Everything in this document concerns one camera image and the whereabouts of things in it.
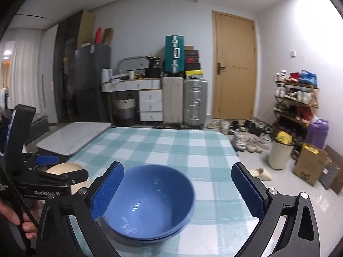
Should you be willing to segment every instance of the teal suitcase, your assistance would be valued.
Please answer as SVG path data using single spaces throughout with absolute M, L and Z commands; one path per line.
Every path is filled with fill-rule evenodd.
M 170 74 L 185 70 L 184 36 L 166 36 L 165 71 Z

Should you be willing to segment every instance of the checkered tablecloth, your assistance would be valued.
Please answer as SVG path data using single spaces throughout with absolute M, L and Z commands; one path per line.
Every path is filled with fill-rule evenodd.
M 91 181 L 113 161 L 121 162 L 125 170 L 143 164 L 168 165 L 192 181 L 196 204 L 190 224 L 163 243 L 139 248 L 123 246 L 106 235 L 122 257 L 234 256 L 258 222 L 231 180 L 231 167 L 239 159 L 227 137 L 218 132 L 117 127 L 69 161 L 87 169 Z M 81 248 L 92 256 L 74 217 L 71 221 Z M 270 243 L 266 256 L 272 247 Z

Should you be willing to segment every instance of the door handle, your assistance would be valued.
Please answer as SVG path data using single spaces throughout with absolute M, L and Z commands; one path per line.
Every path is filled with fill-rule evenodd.
M 218 63 L 218 71 L 217 71 L 217 74 L 218 75 L 220 75 L 220 70 L 221 69 L 225 69 L 225 67 L 222 67 L 221 65 L 220 65 L 220 63 Z

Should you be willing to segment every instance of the white wall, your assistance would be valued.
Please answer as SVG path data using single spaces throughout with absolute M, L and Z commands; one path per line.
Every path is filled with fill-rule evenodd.
M 273 74 L 305 69 L 318 77 L 318 116 L 329 120 L 327 144 L 343 154 L 343 19 L 329 0 L 283 0 L 257 17 L 261 86 L 257 117 L 273 122 Z M 290 51 L 296 50 L 296 58 Z
M 199 4 L 195 0 L 119 0 L 91 12 L 96 15 L 95 28 L 114 29 L 111 46 L 111 67 L 114 70 L 125 57 L 150 53 L 159 55 L 160 51 L 164 55 L 165 36 L 185 36 L 185 44 L 194 45 L 200 51 L 201 66 L 209 84 L 206 113 L 210 114 L 213 89 L 212 10 L 254 19 L 254 16 L 243 12 Z
M 45 107 L 49 123 L 57 123 L 57 113 L 54 96 L 54 52 L 58 25 L 47 30 L 41 40 L 38 59 L 38 85 L 40 86 L 41 105 Z

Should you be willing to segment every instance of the stacked bowls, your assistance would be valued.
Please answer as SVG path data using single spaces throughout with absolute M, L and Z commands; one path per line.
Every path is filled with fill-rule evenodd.
M 124 173 L 104 214 L 118 240 L 153 244 L 175 236 L 190 222 L 195 203 L 192 183 L 162 165 L 143 165 Z

